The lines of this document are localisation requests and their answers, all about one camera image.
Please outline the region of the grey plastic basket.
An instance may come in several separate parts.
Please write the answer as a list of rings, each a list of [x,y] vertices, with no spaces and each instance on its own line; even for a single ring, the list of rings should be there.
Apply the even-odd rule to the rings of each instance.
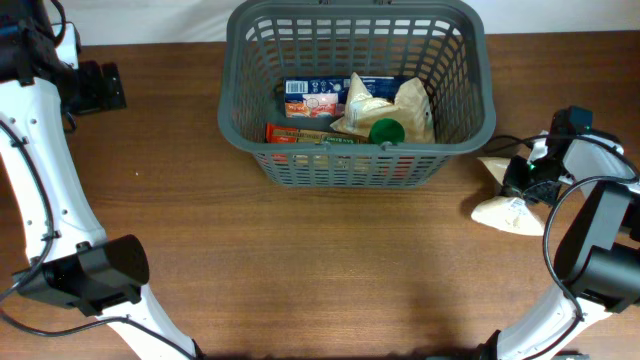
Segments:
[[[288,78],[417,77],[433,114],[431,144],[272,144],[268,125],[326,131],[285,114]],[[293,187],[410,188],[496,126],[483,23],[461,1],[247,1],[231,14],[219,127],[274,182]]]

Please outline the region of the clear bag of rice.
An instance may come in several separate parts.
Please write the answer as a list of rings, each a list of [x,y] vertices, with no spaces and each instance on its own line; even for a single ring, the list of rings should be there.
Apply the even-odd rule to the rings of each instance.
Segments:
[[[402,81],[392,101],[374,97],[355,72],[350,77],[344,115],[330,127],[340,133],[368,137],[376,122],[389,118],[405,131],[405,142],[435,142],[429,97],[420,78]]]

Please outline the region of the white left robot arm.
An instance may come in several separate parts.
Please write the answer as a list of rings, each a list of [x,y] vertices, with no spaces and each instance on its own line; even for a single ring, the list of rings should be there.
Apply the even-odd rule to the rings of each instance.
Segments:
[[[1,159],[29,262],[11,291],[111,327],[142,359],[198,359],[151,291],[139,239],[109,239],[79,181],[66,141],[76,117],[126,105],[116,65],[80,61],[80,50],[74,24],[52,24],[44,2],[2,3]]]

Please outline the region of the green-lidded jar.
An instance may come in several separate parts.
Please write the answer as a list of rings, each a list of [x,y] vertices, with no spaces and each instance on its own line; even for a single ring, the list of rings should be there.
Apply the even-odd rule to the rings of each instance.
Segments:
[[[383,118],[376,121],[369,132],[369,141],[373,144],[399,144],[405,141],[406,132],[398,121]]]

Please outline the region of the beige paper bag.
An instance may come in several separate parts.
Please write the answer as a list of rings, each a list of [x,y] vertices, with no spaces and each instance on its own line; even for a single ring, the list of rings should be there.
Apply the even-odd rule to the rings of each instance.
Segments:
[[[544,224],[518,195],[496,195],[471,212],[476,223],[517,235],[542,236]]]

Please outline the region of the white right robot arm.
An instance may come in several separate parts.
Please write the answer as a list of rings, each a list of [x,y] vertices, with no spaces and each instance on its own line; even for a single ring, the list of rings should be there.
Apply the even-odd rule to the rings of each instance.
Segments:
[[[472,217],[517,227],[529,205],[549,205],[536,232],[553,283],[521,320],[479,345],[477,359],[559,359],[588,327],[639,303],[639,250],[616,241],[639,238],[639,170],[592,122],[591,111],[570,106],[539,135],[504,138],[530,154],[509,159],[499,195]]]

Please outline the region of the red spaghetti packet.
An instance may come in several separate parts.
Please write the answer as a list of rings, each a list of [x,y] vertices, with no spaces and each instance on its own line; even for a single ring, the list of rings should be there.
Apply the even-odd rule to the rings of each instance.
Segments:
[[[379,186],[386,179],[401,181],[407,177],[414,156],[392,155],[331,155],[334,145],[364,145],[365,140],[353,135],[303,130],[269,124],[266,127],[266,143],[271,147],[287,144],[312,144],[314,152],[307,153],[259,153],[257,162],[273,180],[286,185],[327,186],[335,183],[345,186],[352,182],[362,186],[371,181]]]

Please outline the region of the blue and white carton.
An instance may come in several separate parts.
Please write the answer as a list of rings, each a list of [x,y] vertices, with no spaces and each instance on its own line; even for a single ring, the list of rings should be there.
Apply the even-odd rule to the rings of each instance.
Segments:
[[[374,97],[393,99],[403,76],[361,76]],[[289,77],[283,80],[284,110],[288,118],[339,118],[344,114],[350,89],[349,77]]]

